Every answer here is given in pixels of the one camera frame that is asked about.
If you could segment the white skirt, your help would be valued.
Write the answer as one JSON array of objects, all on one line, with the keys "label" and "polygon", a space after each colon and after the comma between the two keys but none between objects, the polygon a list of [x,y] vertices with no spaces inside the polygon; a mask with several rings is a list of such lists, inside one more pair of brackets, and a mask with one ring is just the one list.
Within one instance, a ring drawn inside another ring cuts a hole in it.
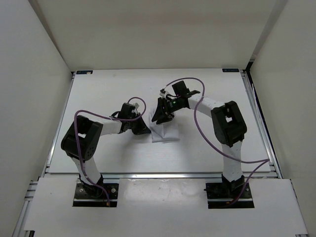
[{"label": "white skirt", "polygon": [[151,108],[149,112],[149,129],[152,135],[152,142],[174,142],[179,141],[179,129],[176,120],[172,120],[162,124],[156,124],[152,122],[152,118],[155,113],[155,109]]}]

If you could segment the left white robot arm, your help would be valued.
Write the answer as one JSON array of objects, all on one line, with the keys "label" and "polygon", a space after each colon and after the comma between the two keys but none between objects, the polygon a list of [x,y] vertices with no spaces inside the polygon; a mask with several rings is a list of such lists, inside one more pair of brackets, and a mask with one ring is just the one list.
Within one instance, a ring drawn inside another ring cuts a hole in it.
[{"label": "left white robot arm", "polygon": [[75,163],[83,189],[93,198],[101,196],[104,190],[103,176],[93,158],[99,139],[104,135],[121,134],[127,130],[131,130],[134,135],[151,133],[142,118],[134,121],[114,118],[92,121],[78,116],[62,139],[61,149]]}]

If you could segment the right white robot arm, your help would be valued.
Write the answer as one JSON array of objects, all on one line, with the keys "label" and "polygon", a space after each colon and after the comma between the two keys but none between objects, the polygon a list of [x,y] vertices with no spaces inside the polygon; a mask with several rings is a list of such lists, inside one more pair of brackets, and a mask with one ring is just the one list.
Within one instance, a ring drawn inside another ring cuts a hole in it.
[{"label": "right white robot arm", "polygon": [[219,102],[201,95],[171,100],[160,97],[150,120],[157,125],[172,121],[175,117],[174,113],[184,108],[194,110],[195,122],[197,122],[196,112],[212,119],[215,137],[222,145],[221,150],[215,148],[223,155],[224,160],[222,193],[227,197],[234,197],[245,183],[241,169],[241,146],[247,132],[246,123],[237,103]]}]

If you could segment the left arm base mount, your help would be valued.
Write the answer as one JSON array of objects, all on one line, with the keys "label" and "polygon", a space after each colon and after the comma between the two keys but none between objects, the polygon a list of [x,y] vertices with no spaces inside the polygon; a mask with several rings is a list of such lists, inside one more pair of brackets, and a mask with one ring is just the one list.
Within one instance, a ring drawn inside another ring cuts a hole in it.
[{"label": "left arm base mount", "polygon": [[83,183],[77,182],[73,198],[73,207],[117,207],[119,183],[104,183],[105,190],[110,199],[100,188],[93,186],[87,188]]}]

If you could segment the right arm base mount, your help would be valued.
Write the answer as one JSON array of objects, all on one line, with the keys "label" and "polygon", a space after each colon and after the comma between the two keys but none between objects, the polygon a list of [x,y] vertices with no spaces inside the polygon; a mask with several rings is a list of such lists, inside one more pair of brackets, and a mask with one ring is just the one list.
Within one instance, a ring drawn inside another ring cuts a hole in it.
[{"label": "right arm base mount", "polygon": [[206,183],[204,191],[208,209],[254,208],[250,186],[243,176],[232,182],[222,177],[220,183]]}]

